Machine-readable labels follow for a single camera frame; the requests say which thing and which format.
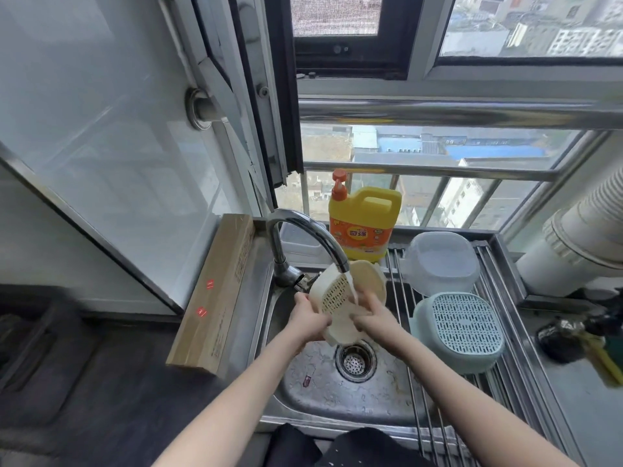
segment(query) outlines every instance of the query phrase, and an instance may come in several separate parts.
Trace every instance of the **sink drain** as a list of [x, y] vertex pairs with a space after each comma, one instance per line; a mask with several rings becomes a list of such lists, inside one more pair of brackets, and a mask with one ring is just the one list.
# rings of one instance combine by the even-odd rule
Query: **sink drain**
[[365, 341], [353, 345], [340, 345], [335, 353], [335, 365], [342, 377], [361, 384], [374, 375], [376, 354]]

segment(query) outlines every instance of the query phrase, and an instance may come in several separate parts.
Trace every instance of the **faucet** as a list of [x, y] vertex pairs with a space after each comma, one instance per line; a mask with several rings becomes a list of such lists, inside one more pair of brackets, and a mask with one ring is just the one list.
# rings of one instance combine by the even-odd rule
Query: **faucet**
[[299, 291], [308, 293], [313, 283], [313, 280], [307, 274], [288, 264], [281, 244], [281, 237], [279, 236], [279, 226], [277, 226], [279, 223], [290, 223], [301, 228], [322, 244], [341, 273], [346, 273], [350, 270], [347, 255], [335, 238], [331, 236], [326, 226], [299, 211], [277, 208], [269, 214], [266, 223], [270, 248], [275, 257], [274, 278], [277, 285], [283, 287], [293, 286]]

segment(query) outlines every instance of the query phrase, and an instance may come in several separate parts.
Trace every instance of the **yellow bottle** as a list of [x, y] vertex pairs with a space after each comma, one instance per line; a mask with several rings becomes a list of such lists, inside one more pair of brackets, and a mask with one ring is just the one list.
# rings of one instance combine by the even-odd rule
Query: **yellow bottle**
[[347, 173], [333, 172], [329, 201], [329, 230], [351, 260], [377, 262], [385, 255], [396, 225], [402, 196], [395, 190], [363, 187], [348, 195]]

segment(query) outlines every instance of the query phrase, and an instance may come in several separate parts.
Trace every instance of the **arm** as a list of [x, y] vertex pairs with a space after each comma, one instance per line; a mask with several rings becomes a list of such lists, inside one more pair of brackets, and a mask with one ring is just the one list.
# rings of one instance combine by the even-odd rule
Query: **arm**
[[355, 326], [409, 365], [483, 466], [578, 467], [402, 329], [374, 293], [364, 291], [362, 297], [371, 314], [352, 316]]
[[290, 361], [331, 324], [330, 316], [314, 312], [306, 295], [297, 293], [295, 300], [285, 329], [173, 440], [154, 467], [236, 465]]

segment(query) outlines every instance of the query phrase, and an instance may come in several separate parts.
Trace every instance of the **cardboard box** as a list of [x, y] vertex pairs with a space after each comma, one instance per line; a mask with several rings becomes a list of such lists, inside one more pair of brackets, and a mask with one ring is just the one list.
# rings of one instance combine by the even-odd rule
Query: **cardboard box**
[[254, 233], [251, 216], [222, 217], [167, 364], [218, 371]]

